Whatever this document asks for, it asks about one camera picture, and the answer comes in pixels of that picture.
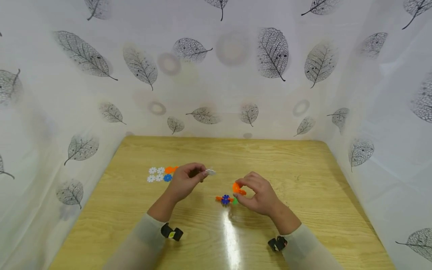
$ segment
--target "white backdrop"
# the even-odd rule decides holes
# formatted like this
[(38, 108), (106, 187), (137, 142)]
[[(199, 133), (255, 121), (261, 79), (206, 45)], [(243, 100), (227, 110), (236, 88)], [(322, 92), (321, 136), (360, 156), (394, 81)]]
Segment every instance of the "white backdrop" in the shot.
[(430, 269), (431, 7), (3, 0), (0, 268), (49, 266), (133, 133), (323, 140), (397, 268)]

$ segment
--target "wooden table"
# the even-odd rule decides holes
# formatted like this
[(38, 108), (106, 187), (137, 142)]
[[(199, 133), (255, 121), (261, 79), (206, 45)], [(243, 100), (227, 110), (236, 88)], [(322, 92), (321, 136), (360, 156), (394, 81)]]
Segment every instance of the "wooden table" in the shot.
[(149, 168), (189, 162), (217, 174), (175, 208), (170, 225), (184, 235), (167, 241), (157, 269), (288, 269), (267, 246), (277, 235), (269, 218), (215, 201), (250, 171), (271, 182), (345, 269), (394, 269), (325, 143), (140, 136), (123, 140), (50, 269), (101, 269), (167, 186), (148, 183)]

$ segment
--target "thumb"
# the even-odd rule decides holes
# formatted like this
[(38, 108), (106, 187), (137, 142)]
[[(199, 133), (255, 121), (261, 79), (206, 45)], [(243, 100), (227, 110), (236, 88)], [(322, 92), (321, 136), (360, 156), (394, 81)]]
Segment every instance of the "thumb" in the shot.
[(237, 198), (238, 202), (245, 206), (246, 208), (254, 211), (255, 202), (252, 199), (246, 198), (245, 196), (241, 195), (240, 193), (234, 193), (234, 197)]
[(192, 181), (194, 181), (195, 183), (198, 184), (199, 182), (202, 182), (208, 175), (209, 175), (209, 173), (204, 171), (204, 172), (200, 172), (199, 174), (192, 177), (191, 179), (192, 179)]

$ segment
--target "sleeve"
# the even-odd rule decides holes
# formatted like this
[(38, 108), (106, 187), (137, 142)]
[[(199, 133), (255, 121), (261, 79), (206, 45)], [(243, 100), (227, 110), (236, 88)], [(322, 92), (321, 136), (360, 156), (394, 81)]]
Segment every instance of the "sleeve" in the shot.
[(103, 269), (154, 269), (158, 255), (165, 244), (165, 238), (161, 234), (164, 225), (164, 222), (159, 222), (145, 214)]
[(283, 237), (288, 244), (282, 254), (291, 270), (343, 270), (306, 225)]

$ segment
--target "black wrist strap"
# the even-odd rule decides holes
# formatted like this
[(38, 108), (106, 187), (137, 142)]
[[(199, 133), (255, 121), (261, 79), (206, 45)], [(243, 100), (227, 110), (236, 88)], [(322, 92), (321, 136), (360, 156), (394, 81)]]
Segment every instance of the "black wrist strap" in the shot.
[(165, 238), (172, 238), (175, 241), (180, 241), (180, 238), (183, 235), (183, 232), (179, 228), (175, 228), (174, 230), (171, 229), (171, 227), (169, 226), (169, 222), (167, 222), (167, 223), (165, 223), (164, 226), (162, 226), (161, 234)]
[(282, 251), (286, 247), (288, 242), (283, 236), (279, 235), (276, 239), (272, 238), (270, 241), (267, 242), (267, 244), (273, 251)]

